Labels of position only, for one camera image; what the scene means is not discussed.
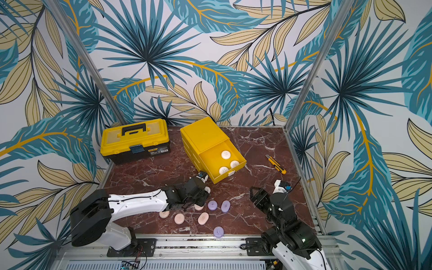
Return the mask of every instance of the soap bar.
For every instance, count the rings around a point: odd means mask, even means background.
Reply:
[[[174,222],[178,225],[182,224],[184,222],[184,215],[183,214],[177,214],[174,217]]]
[[[207,220],[209,220],[209,214],[207,212],[204,212],[198,218],[198,223],[200,225],[204,225],[207,222]]]
[[[211,200],[211,201],[207,204],[207,207],[208,207],[210,210],[214,211],[214,210],[217,209],[217,202]]]
[[[169,216],[169,211],[159,212],[159,217],[166,219]]]
[[[217,226],[214,230],[213,230],[213,235],[216,238],[221,238],[223,236],[223,228],[221,226]]]
[[[196,211],[201,211],[204,208],[204,205],[203,206],[199,206],[199,205],[195,204],[194,207],[195,207]]]
[[[223,201],[222,206],[220,207],[220,209],[222,210],[222,212],[226,213],[229,211],[229,207],[231,206],[231,203],[227,200]]]

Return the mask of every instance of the toolbox lid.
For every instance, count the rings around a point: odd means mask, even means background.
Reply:
[[[148,147],[168,141],[168,128],[163,119],[112,127],[102,134],[101,154],[116,155],[130,151],[130,146]]]

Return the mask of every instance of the yellow utility knife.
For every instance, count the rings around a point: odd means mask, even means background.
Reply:
[[[274,168],[278,170],[281,174],[286,174],[286,169],[284,169],[274,158],[269,155],[266,155],[266,158],[269,159],[270,163],[273,164]]]

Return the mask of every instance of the yellow drawer unit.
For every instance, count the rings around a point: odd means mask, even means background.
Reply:
[[[184,149],[195,168],[205,171],[213,183],[246,165],[245,158],[210,117],[182,127],[180,132]]]

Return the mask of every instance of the toolbox handle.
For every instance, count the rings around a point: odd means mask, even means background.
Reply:
[[[134,126],[122,127],[121,128],[121,135],[124,136],[124,134],[126,132],[132,131],[132,130],[138,130],[138,129],[143,129],[143,131],[146,131],[146,124],[142,123],[142,124],[138,124],[138,125],[134,125]]]

